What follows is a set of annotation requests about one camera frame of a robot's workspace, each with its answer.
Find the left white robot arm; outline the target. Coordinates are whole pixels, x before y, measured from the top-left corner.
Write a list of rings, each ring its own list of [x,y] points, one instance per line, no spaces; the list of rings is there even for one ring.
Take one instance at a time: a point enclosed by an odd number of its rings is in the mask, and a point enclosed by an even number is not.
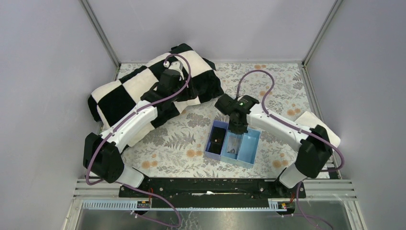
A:
[[[121,153],[136,134],[168,110],[174,101],[188,99],[186,89],[191,76],[183,76],[183,63],[169,63],[166,60],[164,67],[159,81],[128,114],[101,134],[90,133],[86,137],[83,165],[87,169],[85,180],[88,185],[93,184],[90,173],[97,175],[100,181],[127,184],[135,188],[144,180],[141,172],[124,164]]]

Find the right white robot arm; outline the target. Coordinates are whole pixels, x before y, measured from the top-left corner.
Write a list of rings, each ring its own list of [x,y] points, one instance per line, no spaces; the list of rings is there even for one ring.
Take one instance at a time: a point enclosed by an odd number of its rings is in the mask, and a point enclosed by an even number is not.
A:
[[[244,95],[233,99],[227,94],[219,97],[216,109],[229,117],[229,131],[245,134],[254,126],[273,134],[297,152],[295,162],[283,170],[277,182],[291,189],[306,178],[316,178],[333,153],[327,130],[321,126],[308,127],[270,112],[259,101]]]

